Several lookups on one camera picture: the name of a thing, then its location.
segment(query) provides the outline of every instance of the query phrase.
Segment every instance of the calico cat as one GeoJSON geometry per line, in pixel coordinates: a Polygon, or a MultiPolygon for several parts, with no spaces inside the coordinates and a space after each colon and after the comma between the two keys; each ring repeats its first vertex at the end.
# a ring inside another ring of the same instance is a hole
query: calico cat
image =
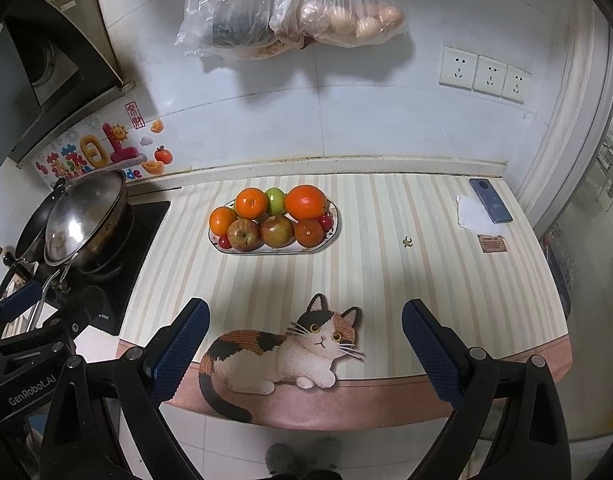
{"type": "Polygon", "coordinates": [[[216,412],[232,420],[250,422],[251,413],[218,396],[212,376],[234,392],[268,395],[275,383],[300,388],[330,388],[331,371],[339,357],[362,358],[355,348],[362,311],[352,306],[343,314],[329,310],[327,298],[316,294],[286,335],[259,330],[234,330],[218,337],[200,362],[200,390],[216,412]]]}

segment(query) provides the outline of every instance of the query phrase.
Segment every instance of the smartphone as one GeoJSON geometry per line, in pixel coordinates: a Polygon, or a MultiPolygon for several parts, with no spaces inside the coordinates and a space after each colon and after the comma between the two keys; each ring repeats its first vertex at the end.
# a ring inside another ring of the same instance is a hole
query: smartphone
{"type": "Polygon", "coordinates": [[[513,222],[511,213],[509,213],[509,210],[504,205],[498,192],[491,185],[491,182],[485,178],[471,178],[469,183],[475,190],[475,194],[477,194],[480,202],[485,206],[493,223],[504,224],[506,222],[513,222]]]}

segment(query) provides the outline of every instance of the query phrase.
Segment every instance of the brown label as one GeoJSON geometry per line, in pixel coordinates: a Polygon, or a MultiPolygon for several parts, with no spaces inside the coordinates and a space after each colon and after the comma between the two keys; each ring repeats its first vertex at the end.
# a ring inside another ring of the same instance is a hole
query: brown label
{"type": "Polygon", "coordinates": [[[477,235],[483,253],[506,253],[504,238],[501,236],[477,235]]]}

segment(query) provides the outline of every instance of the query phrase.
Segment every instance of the red cherry tomato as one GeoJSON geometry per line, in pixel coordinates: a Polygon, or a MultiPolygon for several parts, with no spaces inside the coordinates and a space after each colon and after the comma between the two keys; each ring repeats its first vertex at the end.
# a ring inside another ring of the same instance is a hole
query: red cherry tomato
{"type": "Polygon", "coordinates": [[[333,218],[330,216],[322,215],[317,219],[317,221],[320,222],[320,225],[322,226],[322,229],[325,230],[325,233],[333,229],[333,218]]]}
{"type": "Polygon", "coordinates": [[[229,242],[228,237],[226,235],[219,237],[218,245],[223,249],[231,248],[231,242],[229,242]]]}

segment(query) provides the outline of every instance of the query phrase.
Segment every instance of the person's foot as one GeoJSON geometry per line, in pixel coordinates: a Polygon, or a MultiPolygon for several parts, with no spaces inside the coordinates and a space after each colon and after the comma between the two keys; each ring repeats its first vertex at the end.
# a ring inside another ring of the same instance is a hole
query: person's foot
{"type": "Polygon", "coordinates": [[[264,454],[264,462],[271,476],[297,475],[298,461],[289,446],[273,444],[264,454]]]}
{"type": "Polygon", "coordinates": [[[335,471],[340,461],[343,445],[336,438],[321,438],[316,440],[309,454],[309,470],[335,471]]]}

